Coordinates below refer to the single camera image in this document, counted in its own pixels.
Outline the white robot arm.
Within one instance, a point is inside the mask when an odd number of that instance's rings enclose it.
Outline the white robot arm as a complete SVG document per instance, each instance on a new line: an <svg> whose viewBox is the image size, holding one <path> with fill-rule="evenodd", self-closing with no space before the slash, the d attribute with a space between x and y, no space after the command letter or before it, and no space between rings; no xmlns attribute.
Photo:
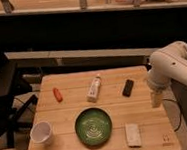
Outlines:
<svg viewBox="0 0 187 150"><path fill-rule="evenodd" d="M160 107L162 91L169 88L172 79L187 86L187 43L170 43L154 51L149 58L152 68L146 77L151 89L151 106Z"/></svg>

